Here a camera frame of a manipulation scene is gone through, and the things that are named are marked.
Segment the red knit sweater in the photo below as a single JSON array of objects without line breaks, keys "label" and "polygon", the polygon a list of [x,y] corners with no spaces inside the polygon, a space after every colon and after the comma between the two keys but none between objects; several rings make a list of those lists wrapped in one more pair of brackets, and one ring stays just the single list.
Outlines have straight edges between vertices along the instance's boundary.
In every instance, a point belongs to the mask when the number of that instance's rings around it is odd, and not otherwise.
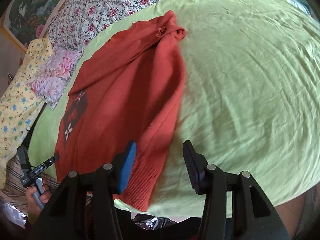
[{"label": "red knit sweater", "polygon": [[185,29],[173,11],[114,34],[85,61],[68,94],[55,152],[58,181],[95,171],[136,143],[136,158],[118,198],[139,211],[169,152],[185,84],[178,43]]}]

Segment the plaid blanket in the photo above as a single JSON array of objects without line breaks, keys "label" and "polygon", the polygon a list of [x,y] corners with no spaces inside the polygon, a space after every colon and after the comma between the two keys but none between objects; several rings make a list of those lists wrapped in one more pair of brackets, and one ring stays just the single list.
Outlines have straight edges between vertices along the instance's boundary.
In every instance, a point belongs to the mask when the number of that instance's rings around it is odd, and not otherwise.
[{"label": "plaid blanket", "polygon": [[9,159],[1,152],[1,202],[10,204],[21,213],[27,215],[25,188],[20,179],[23,176],[18,156]]}]

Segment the yellow cartoon print pillow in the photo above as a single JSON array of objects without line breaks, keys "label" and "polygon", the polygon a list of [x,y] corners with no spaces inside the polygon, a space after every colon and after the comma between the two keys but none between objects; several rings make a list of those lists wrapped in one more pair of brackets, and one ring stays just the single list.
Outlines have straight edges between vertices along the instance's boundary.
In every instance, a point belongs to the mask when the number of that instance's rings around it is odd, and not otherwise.
[{"label": "yellow cartoon print pillow", "polygon": [[37,118],[44,101],[27,86],[37,69],[52,55],[48,38],[31,41],[24,60],[1,97],[1,189],[7,177],[7,164],[16,153]]}]

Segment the pink purple floral pillow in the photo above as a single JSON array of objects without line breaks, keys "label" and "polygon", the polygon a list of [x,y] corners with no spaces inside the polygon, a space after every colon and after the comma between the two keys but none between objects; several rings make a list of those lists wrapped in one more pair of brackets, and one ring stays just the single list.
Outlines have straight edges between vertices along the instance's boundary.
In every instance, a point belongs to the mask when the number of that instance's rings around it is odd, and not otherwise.
[{"label": "pink purple floral pillow", "polygon": [[75,66],[82,56],[81,50],[53,47],[53,53],[27,81],[28,87],[54,109],[67,87]]}]

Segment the green bed sheet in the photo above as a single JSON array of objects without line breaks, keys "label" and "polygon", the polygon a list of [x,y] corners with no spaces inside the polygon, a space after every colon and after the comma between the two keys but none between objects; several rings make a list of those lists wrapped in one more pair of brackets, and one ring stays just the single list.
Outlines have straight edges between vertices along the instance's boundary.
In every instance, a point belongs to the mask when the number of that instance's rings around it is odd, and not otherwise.
[{"label": "green bed sheet", "polygon": [[285,0],[161,0],[110,25],[112,35],[172,10],[186,84],[173,140],[149,202],[157,217],[199,217],[182,156],[195,150],[230,173],[249,171],[273,205],[319,182],[319,23]]}]

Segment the framed landscape painting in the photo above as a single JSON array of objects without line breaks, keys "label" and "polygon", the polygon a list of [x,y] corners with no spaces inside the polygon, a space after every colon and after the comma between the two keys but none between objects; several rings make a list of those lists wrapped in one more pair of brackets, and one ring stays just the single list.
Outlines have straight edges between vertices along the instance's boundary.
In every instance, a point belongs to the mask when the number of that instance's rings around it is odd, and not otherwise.
[{"label": "framed landscape painting", "polygon": [[22,53],[42,38],[66,0],[12,0],[1,17],[1,32]]}]

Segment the white floral quilt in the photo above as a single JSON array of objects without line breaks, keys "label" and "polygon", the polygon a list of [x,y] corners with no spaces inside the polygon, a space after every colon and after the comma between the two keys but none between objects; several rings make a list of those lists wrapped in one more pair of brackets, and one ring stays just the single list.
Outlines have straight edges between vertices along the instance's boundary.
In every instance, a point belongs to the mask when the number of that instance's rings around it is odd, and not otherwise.
[{"label": "white floral quilt", "polygon": [[94,53],[104,42],[104,32],[129,17],[131,22],[150,20],[178,7],[178,0],[66,0],[47,31],[53,46]]}]

